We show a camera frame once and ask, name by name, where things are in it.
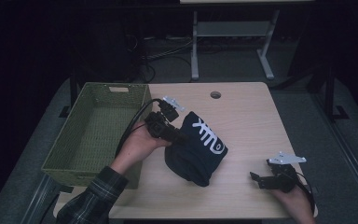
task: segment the person's arm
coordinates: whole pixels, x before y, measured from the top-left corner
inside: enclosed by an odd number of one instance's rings
[[[170,144],[165,140],[152,137],[144,122],[135,124],[133,130],[110,166],[104,167],[83,193],[60,210],[57,223],[106,221],[113,204],[128,183],[123,176],[126,171],[137,161],[148,157],[156,148]]]
[[[316,223],[310,209],[310,202],[304,191],[295,186],[290,192],[284,193],[279,189],[270,191],[281,202],[289,215],[298,224],[314,224]]]

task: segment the floor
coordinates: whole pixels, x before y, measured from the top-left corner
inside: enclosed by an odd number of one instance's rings
[[[262,41],[205,39],[200,46],[198,82],[260,81],[270,87],[282,83],[287,79],[296,42],[274,41],[271,44],[268,60],[276,77],[266,80],[255,52]],[[186,43],[186,39],[151,39],[147,41],[148,55],[157,55]],[[188,48],[166,54],[165,58],[150,62],[151,67],[144,66],[143,77],[134,82],[189,82],[189,59]],[[308,159],[301,168],[315,192],[319,209],[317,223],[358,223],[358,178],[346,157],[349,149],[358,161],[358,107],[346,87],[337,80],[335,105],[341,105],[349,119],[330,122],[322,108],[323,90],[308,93],[308,81],[308,77],[303,78],[285,90],[271,91],[271,95],[295,153]],[[40,168],[65,121],[60,118],[62,109],[69,104],[67,80],[52,99],[0,194],[0,223],[36,223],[42,218],[41,223],[54,223],[51,207],[62,187],[44,176]],[[290,218],[262,222],[294,223]]]

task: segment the white logo on bag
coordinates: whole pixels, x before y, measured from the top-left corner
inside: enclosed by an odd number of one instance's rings
[[[211,146],[209,148],[212,151],[212,153],[222,154],[222,152],[225,150],[226,146],[224,144],[217,144],[216,147],[214,146],[217,142],[217,136],[216,136],[216,134],[214,134],[214,132],[212,132],[212,130],[205,123],[201,122],[200,118],[199,118],[198,123],[193,123],[193,127],[200,127],[200,134],[205,132],[204,135],[200,139],[201,141],[203,141],[209,135],[209,137],[204,142],[205,146],[208,146],[208,144],[213,140],[211,143]]]

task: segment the person's hand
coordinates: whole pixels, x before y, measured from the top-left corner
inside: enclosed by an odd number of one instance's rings
[[[150,135],[144,121],[136,123],[132,133],[124,142],[122,149],[113,160],[110,167],[116,172],[124,173],[137,161],[148,157],[156,148],[167,147],[171,143]]]
[[[281,202],[296,223],[316,223],[312,210],[310,209],[310,202],[308,201],[307,195],[299,186],[295,186],[288,193],[284,193],[279,189],[272,189],[270,192]]]

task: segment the flannel shirt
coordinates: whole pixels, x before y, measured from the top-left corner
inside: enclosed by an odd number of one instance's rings
[[[106,223],[110,209],[127,183],[123,175],[104,167],[83,193],[60,210],[56,223]]]

